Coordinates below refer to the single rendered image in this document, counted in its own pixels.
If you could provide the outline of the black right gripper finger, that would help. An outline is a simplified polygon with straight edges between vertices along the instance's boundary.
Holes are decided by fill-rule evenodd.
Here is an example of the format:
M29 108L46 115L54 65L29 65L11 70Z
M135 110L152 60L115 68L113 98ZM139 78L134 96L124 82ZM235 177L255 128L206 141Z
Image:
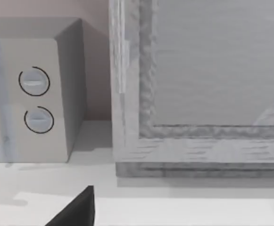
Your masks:
M94 186L87 186L44 226L94 226Z

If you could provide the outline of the pale grey microwave knob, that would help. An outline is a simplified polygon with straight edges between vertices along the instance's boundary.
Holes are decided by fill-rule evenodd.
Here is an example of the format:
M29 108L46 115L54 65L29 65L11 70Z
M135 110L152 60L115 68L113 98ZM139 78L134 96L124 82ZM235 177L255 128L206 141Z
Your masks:
M47 108L38 106L25 112L24 122L30 131L36 134L45 134L52 130L54 117Z
M50 89L50 78L43 69L34 66L20 72L18 84L26 94L40 97Z

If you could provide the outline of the grey cabinet door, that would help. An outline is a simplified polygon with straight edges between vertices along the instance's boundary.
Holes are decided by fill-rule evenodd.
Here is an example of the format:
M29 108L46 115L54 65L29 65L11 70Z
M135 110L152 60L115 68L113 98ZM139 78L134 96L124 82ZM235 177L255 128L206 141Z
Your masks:
M143 138L274 139L274 0L140 0Z

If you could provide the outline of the pale microwave oven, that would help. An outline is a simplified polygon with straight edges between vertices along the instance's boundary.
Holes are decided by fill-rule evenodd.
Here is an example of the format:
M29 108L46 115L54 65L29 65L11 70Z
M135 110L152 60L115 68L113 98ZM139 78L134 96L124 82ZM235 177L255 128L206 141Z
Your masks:
M23 92L21 71L43 69L50 89ZM52 130L30 131L24 114L38 106L54 117ZM73 17L0 17L0 162L66 162L86 112L83 25Z

